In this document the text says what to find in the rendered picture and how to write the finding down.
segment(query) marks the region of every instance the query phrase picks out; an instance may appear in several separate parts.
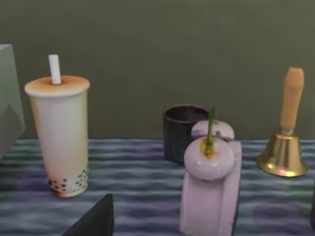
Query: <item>cup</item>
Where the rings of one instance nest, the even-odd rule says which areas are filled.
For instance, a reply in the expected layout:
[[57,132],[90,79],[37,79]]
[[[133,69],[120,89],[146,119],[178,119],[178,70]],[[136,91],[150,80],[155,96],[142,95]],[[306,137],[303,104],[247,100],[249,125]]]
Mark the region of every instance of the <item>cup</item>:
[[206,109],[192,104],[179,104],[166,109],[163,112],[164,158],[183,165],[185,150],[194,140],[192,127],[208,116]]
[[45,77],[25,85],[29,95],[48,183],[53,195],[70,198],[88,186],[88,80]]

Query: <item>dark triangular object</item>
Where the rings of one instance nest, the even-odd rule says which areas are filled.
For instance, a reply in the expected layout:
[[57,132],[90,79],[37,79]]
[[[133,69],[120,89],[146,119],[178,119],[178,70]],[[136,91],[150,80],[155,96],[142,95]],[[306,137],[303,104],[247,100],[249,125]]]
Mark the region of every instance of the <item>dark triangular object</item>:
[[107,194],[63,236],[113,236],[113,195]]

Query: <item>wall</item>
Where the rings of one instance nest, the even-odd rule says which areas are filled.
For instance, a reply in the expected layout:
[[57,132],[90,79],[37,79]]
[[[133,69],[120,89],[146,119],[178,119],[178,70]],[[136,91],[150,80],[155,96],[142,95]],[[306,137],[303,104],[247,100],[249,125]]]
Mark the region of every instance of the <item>wall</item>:
[[238,138],[278,126],[283,78],[305,70],[297,129],[315,138],[313,0],[2,0],[0,43],[13,44],[27,130],[36,137],[23,86],[62,74],[91,81],[89,135],[160,137],[176,103],[216,105]]

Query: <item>striped tablecloth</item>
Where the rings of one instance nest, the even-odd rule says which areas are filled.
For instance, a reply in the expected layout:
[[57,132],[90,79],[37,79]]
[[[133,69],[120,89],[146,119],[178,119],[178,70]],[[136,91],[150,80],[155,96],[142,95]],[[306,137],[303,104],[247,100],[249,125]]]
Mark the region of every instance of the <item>striped tablecloth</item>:
[[[259,170],[266,140],[242,141],[235,236],[312,236],[309,214],[315,141],[301,141],[310,167],[285,179]],[[179,236],[184,168],[163,159],[161,140],[90,140],[89,188],[73,199],[51,195],[37,140],[18,140],[0,160],[0,235],[60,236],[105,194],[114,195],[114,236]]]

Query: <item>wooden handle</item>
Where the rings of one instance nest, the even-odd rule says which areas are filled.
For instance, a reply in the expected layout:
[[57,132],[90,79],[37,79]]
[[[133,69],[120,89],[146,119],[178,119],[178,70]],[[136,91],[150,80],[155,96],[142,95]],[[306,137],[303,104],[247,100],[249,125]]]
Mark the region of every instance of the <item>wooden handle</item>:
[[303,86],[303,69],[291,67],[286,74],[283,85],[283,103],[280,119],[280,127],[283,129],[293,129],[295,127]]

